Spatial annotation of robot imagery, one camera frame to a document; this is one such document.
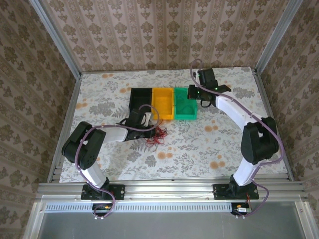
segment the floral tablecloth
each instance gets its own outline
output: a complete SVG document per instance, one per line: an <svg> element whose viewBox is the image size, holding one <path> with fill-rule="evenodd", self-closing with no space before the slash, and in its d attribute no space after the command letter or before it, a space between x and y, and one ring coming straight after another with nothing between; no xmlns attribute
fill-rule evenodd
<svg viewBox="0 0 319 239"><path fill-rule="evenodd" d="M220 85L261 116L266 111L249 67L216 68ZM114 124L129 115L132 87L188 87L188 70L157 70L82 75L72 129L81 121L92 125ZM239 127L222 111L198 102L197 120L164 121L168 135L156 149L144 139L103 144L97 162L111 180L229 176L242 155ZM283 162L259 173L286 173ZM60 182L83 181L74 166L64 161Z"/></svg>

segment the green box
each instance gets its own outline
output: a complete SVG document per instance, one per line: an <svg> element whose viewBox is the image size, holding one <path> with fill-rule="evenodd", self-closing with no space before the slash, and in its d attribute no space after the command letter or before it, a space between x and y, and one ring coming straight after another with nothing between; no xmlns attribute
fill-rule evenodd
<svg viewBox="0 0 319 239"><path fill-rule="evenodd" d="M197 102L187 98L188 88L174 88L174 119L195 120L197 119Z"/></svg>

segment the yellow box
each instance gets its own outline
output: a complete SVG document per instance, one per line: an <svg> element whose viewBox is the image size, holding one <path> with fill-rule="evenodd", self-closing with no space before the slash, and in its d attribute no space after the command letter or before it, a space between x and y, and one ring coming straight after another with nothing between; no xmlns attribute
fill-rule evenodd
<svg viewBox="0 0 319 239"><path fill-rule="evenodd" d="M174 119L174 88L153 88L152 106L158 110L160 119ZM157 120L158 116L153 109L152 113Z"/></svg>

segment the wall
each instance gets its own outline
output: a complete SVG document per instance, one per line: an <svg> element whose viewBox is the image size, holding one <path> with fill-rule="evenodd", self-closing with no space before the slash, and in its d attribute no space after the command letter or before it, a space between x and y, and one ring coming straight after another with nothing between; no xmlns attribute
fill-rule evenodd
<svg viewBox="0 0 319 239"><path fill-rule="evenodd" d="M75 79L28 1L0 1L0 238L19 238Z"/></svg>
<svg viewBox="0 0 319 239"><path fill-rule="evenodd" d="M81 71L255 67L287 0L45 0Z"/></svg>
<svg viewBox="0 0 319 239"><path fill-rule="evenodd" d="M319 1L304 0L262 73L297 180L319 224Z"/></svg>

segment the plastic bin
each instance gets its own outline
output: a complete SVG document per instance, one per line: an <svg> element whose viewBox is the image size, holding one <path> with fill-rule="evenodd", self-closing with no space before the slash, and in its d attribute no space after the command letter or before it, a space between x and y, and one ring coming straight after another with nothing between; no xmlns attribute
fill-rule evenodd
<svg viewBox="0 0 319 239"><path fill-rule="evenodd" d="M174 119L174 88L153 88L152 106L158 110L160 119ZM157 120L158 116L153 109L152 113Z"/></svg>
<svg viewBox="0 0 319 239"><path fill-rule="evenodd" d="M152 103L152 89L151 88L132 88L129 110L140 108L141 105L150 105ZM143 113L151 112L151 107L141 108Z"/></svg>
<svg viewBox="0 0 319 239"><path fill-rule="evenodd" d="M187 98L188 88L174 88L174 104L176 120L195 120L197 119L197 102Z"/></svg>

